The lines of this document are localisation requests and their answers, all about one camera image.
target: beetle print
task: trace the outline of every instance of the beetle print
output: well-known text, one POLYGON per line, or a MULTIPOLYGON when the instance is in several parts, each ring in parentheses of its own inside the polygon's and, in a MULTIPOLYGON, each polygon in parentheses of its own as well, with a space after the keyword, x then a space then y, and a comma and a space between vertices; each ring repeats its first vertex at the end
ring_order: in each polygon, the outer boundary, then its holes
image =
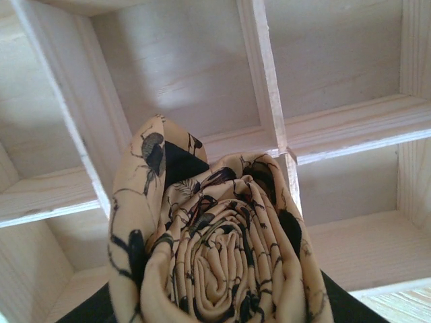
POLYGON ((165 156, 164 156, 164 137, 159 133, 150 133, 148 136, 144 137, 141 134, 142 145, 141 145, 141 155, 137 155, 131 151, 131 154, 135 157, 143 159, 147 165, 140 165, 137 168, 147 169, 147 180, 145 186, 143 187, 143 193, 145 196, 148 195, 148 190, 150 189, 150 184, 156 177, 163 174, 165 170, 165 156))
POLYGON ((192 153, 193 150, 193 156, 196 156, 196 149, 201 149, 202 146, 202 142, 189 134, 189 153, 192 153))

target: spider print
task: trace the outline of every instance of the spider print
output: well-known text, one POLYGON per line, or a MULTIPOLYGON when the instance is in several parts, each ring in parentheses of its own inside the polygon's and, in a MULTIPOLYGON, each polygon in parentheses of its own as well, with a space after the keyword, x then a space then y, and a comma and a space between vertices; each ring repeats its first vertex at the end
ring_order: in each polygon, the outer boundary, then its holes
POLYGON ((114 221, 117 216, 117 212, 120 209, 119 201, 114 196, 113 198, 113 206, 112 206, 112 222, 110 226, 110 241, 123 249, 129 260, 129 269, 120 268, 114 258, 112 257, 112 252, 110 250, 110 246, 108 246, 108 255, 109 261, 111 265, 119 272, 120 275, 125 276, 131 279, 138 291, 141 289, 141 284, 143 281, 143 272, 145 271, 145 267, 147 265, 148 259, 150 259, 149 254, 145 252, 145 242, 143 241, 143 236, 141 230, 135 229, 129 233, 129 240, 126 243, 123 239, 118 237, 113 232, 114 221))
POLYGON ((198 139, 194 138, 194 136, 189 134, 189 153, 191 153, 193 149, 193 156, 196 155, 196 149, 202 148, 202 142, 200 142, 198 139))
POLYGON ((164 137, 159 133, 150 133, 145 137, 144 133, 141 134, 141 155, 137 155, 133 150, 131 150, 131 155, 143 159, 146 163, 146 165, 137 166, 136 170, 138 168, 147 169, 147 181, 143 188, 143 193, 147 196, 151 182, 154 181, 156 177, 163 174, 166 161, 164 156, 164 146, 162 146, 164 137))

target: wooden shelf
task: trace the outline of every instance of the wooden shelf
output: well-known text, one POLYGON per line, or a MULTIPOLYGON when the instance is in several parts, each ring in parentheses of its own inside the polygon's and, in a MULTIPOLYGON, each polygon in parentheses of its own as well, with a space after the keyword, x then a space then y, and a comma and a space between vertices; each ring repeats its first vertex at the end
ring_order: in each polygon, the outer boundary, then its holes
POLYGON ((76 272, 65 286, 62 294, 46 318, 54 323, 85 301, 108 282, 106 267, 76 272))
POLYGON ((276 157, 342 287, 377 303, 425 288, 431 2, 332 2, 1 1, 0 237, 16 246, 0 245, 0 312, 52 322, 107 281, 86 269, 106 263, 116 169, 157 113, 210 163, 276 157))
POLYGON ((347 291, 430 277, 431 237, 398 211, 309 227, 322 268, 347 291))
POLYGON ((71 168, 20 180, 0 193, 0 227, 98 208, 86 171, 71 168))

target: light wood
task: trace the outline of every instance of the light wood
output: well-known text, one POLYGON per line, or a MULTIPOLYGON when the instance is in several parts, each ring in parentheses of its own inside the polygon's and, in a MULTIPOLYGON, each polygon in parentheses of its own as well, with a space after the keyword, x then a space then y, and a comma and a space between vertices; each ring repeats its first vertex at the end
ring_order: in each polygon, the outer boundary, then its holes
POLYGON ((92 25, 86 17, 35 1, 12 3, 108 216, 107 195, 131 133, 92 25))
POLYGON ((14 185, 18 180, 20 180, 18 172, 0 143, 0 193, 14 185))
POLYGON ((101 209, 53 217, 46 222, 76 271, 108 263, 108 219, 101 209))
POLYGON ((45 222, 0 229, 0 312, 44 322, 73 269, 45 222))
POLYGON ((351 291, 350 295, 357 299, 364 297, 374 297, 383 294, 394 294, 400 291, 411 291, 431 286, 431 278, 416 279, 415 281, 404 281, 402 283, 385 285, 381 287, 363 289, 361 291, 351 291))
POLYGON ((286 120, 300 165, 431 137, 431 102, 405 95, 286 120))
POLYGON ((196 138, 259 125, 235 1, 151 0, 92 23, 133 133, 157 113, 196 138))
POLYGON ((286 153, 288 142, 283 125, 283 110, 269 39, 265 2, 237 0, 237 5, 261 126, 277 144, 279 153, 286 153))
POLYGON ((383 147, 298 166, 307 226, 397 208, 398 147, 383 147))
POLYGON ((205 145, 210 163, 220 158, 238 152, 262 152, 273 157, 279 155, 277 145, 271 140, 263 127, 250 127, 221 135, 199 138, 205 145))
POLYGON ((431 139, 399 146, 397 208, 431 236, 431 139))
POLYGON ((265 5, 285 118, 399 93, 401 0, 265 5))
POLYGON ((0 227, 100 208, 83 168, 20 180, 0 194, 0 227))
POLYGON ((144 3, 145 0, 39 0, 79 15, 100 15, 109 11, 144 3))
POLYGON ((390 322, 426 323, 431 318, 431 287, 363 297, 360 300, 390 322))
POLYGON ((431 237, 389 211, 308 228, 322 268, 347 291, 431 277, 431 237))
POLYGON ((80 166, 59 103, 16 15, 0 18, 0 57, 0 142, 18 174, 29 178, 80 166))
POLYGON ((400 93, 431 99, 431 1, 403 0, 400 93))
POLYGON ((292 156, 285 153, 277 158, 277 162, 280 165, 281 171, 284 175, 284 180, 288 185, 290 194, 298 208, 299 212, 302 214, 302 205, 298 181, 298 173, 296 171, 296 162, 292 156))
POLYGON ((92 296, 107 282, 108 271, 106 267, 88 269, 75 273, 64 289, 64 292, 53 306, 45 322, 56 322, 92 296))

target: scarf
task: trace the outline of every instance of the scarf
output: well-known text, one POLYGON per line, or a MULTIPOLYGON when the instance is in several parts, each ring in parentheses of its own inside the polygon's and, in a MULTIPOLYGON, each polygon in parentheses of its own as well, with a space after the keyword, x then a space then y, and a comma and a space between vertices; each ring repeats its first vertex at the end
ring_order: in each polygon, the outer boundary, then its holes
POLYGON ((302 216, 267 154, 208 166, 198 139, 152 118, 118 168, 109 234, 120 323, 333 320, 302 216))

